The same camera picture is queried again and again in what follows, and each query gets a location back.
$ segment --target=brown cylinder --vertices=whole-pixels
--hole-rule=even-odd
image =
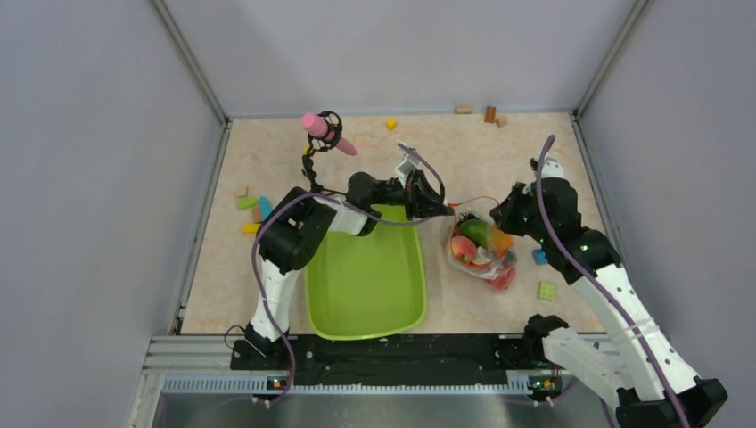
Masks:
[[[483,121],[486,123],[494,123],[496,120],[496,107],[486,107],[486,116],[483,117]]]
[[[259,208],[259,204],[252,207],[252,223],[260,223],[262,221],[262,211]]]
[[[473,107],[471,105],[460,105],[455,110],[456,114],[470,114],[472,112]]]

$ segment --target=blue block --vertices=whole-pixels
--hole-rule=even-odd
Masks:
[[[260,204],[260,215],[262,215],[262,219],[267,219],[267,216],[270,215],[271,212],[273,212],[273,208],[270,206],[270,201],[265,197],[261,197],[259,199]]]
[[[547,265],[546,254],[540,248],[533,250],[533,259],[536,260],[537,265]]]

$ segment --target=plastic bag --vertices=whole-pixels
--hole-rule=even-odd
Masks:
[[[488,196],[450,204],[454,208],[454,225],[449,231],[446,254],[453,267],[479,277],[497,290],[504,290],[514,280],[517,257],[512,237],[498,230],[489,216],[489,211],[497,205],[498,201]],[[465,243],[467,252],[457,248],[455,257],[452,240],[457,236],[464,236],[475,245],[473,260],[469,260],[472,254],[465,240],[458,243]]]

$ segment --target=green fruit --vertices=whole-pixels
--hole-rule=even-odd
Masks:
[[[491,226],[485,221],[471,218],[459,225],[459,234],[480,247],[488,248],[490,228]]]

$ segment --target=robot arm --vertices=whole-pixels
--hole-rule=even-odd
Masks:
[[[531,160],[535,170],[538,162]],[[563,255],[546,230],[536,204],[536,184],[516,183],[501,205],[489,214],[505,233],[530,236],[541,244],[549,265],[558,270],[596,313],[625,365],[580,339],[559,317],[536,315],[525,327],[526,346],[536,360],[564,367],[596,392],[612,409],[622,427],[670,427],[680,421],[665,395],[659,375],[641,346],[651,354],[674,391],[691,426],[704,426],[727,399],[717,379],[702,380],[671,347],[637,297],[617,251],[599,231],[580,224],[577,193],[564,179],[559,163],[545,159],[542,188],[549,220],[560,241],[630,315],[634,325]]]
[[[312,119],[314,116],[310,114],[306,118]],[[315,180],[317,173],[312,168],[312,155],[336,148],[340,144],[351,146],[341,138],[341,119],[338,115],[324,111],[319,117],[335,117],[335,122],[325,119],[317,122],[316,125],[319,124],[320,127],[316,130],[317,136],[308,136],[309,147],[302,158],[302,173],[310,181],[313,193],[326,189]],[[370,234],[378,223],[374,218],[381,216],[379,211],[373,209],[375,204],[402,205],[407,219],[453,215],[452,209],[444,202],[443,185],[441,193],[436,193],[424,172],[417,168],[414,150],[403,144],[399,146],[406,154],[397,166],[398,177],[379,180],[366,172],[358,172],[349,179],[345,202],[334,202],[333,199],[316,196],[301,200],[279,214],[278,211],[284,206],[307,193],[300,187],[294,187],[273,210],[271,218],[275,218],[275,221],[267,225],[267,231],[259,238],[259,254],[263,259],[261,277],[267,305],[281,331],[289,329],[289,307],[301,270],[315,256],[326,233],[342,232],[357,236]],[[280,334],[268,317],[264,304],[260,298],[255,314],[245,329],[245,337],[255,350],[266,356]]]

